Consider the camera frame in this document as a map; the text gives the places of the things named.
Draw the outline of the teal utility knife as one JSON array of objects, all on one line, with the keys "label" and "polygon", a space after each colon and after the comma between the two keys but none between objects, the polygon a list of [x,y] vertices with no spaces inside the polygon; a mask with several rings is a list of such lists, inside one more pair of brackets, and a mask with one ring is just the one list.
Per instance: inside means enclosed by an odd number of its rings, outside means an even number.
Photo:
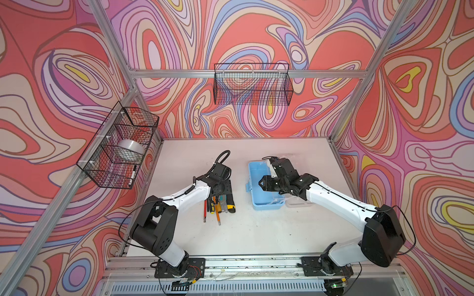
[{"label": "teal utility knife", "polygon": [[223,212],[223,213],[227,213],[227,212],[228,212],[227,203],[226,203],[226,198],[224,198],[224,197],[221,198],[221,200],[220,200],[220,206],[221,206],[221,209],[222,209],[222,212]]}]

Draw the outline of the red handled hex key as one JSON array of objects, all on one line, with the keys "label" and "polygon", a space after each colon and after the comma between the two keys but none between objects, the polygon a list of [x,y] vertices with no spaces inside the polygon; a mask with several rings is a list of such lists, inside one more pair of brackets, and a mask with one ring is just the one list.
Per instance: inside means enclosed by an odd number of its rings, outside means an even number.
[{"label": "red handled hex key", "polygon": [[207,222],[207,200],[204,201],[203,223]]}]

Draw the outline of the blue plastic tool box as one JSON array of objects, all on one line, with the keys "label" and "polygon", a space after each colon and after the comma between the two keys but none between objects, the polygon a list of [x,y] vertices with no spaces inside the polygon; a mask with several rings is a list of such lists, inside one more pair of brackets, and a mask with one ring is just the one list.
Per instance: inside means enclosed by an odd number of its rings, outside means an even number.
[{"label": "blue plastic tool box", "polygon": [[285,198],[278,192],[264,191],[259,182],[265,175],[270,175],[270,168],[265,160],[249,162],[249,181],[246,191],[251,193],[254,210],[278,210],[285,205]]}]

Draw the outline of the orange handled hex key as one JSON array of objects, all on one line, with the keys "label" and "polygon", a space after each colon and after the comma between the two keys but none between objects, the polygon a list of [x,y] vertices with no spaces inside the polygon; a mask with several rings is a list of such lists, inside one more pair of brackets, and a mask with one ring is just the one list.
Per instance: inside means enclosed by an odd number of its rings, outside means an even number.
[{"label": "orange handled hex key", "polygon": [[221,225],[220,213],[216,213],[216,217],[217,217],[217,223],[220,226]]}]

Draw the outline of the clear tool box lid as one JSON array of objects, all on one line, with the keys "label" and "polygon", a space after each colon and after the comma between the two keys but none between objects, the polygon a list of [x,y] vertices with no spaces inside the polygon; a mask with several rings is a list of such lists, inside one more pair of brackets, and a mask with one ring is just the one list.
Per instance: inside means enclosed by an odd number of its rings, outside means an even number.
[{"label": "clear tool box lid", "polygon": [[[303,154],[283,154],[282,157],[290,160],[292,166],[298,171],[299,175],[307,172],[308,165],[306,164]],[[313,206],[313,204],[309,201],[305,201],[300,197],[296,197],[291,194],[285,194],[284,197],[285,205],[288,208],[306,208]]]}]

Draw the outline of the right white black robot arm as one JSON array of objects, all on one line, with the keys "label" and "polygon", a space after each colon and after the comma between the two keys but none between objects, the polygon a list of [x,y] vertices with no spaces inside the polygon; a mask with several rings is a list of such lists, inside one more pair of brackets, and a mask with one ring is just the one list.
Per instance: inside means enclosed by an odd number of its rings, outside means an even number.
[{"label": "right white black robot arm", "polygon": [[360,236],[344,243],[333,242],[320,255],[317,266],[326,275],[340,268],[370,261],[387,268],[406,242],[395,209],[377,207],[349,197],[311,174],[299,174],[287,158],[264,157],[270,175],[259,181],[263,191],[289,194],[337,214],[352,224]]}]

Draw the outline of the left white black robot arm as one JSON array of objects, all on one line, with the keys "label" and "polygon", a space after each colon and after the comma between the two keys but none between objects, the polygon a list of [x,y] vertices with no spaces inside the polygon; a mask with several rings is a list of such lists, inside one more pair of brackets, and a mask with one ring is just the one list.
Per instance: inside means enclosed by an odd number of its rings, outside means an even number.
[{"label": "left white black robot arm", "polygon": [[231,168],[216,163],[181,191],[161,198],[148,197],[129,227],[130,238],[169,266],[186,268],[189,255],[174,241],[178,217],[209,198],[231,194],[231,175]]}]

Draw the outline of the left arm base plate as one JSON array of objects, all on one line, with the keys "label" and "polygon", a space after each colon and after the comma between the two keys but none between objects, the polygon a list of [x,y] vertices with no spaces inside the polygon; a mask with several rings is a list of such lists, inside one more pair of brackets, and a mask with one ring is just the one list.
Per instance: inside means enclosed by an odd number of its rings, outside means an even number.
[{"label": "left arm base plate", "polygon": [[204,257],[184,258],[176,267],[164,260],[150,264],[155,269],[154,277],[159,279],[200,279],[204,277],[206,259]]}]

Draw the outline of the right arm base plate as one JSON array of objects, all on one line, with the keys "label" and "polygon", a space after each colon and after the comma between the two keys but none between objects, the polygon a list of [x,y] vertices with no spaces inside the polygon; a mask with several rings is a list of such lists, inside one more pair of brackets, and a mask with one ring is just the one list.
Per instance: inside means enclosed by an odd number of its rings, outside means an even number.
[{"label": "right arm base plate", "polygon": [[303,269],[305,276],[340,276],[350,278],[354,275],[351,265],[337,266],[328,257],[301,257],[301,262],[297,264]]}]

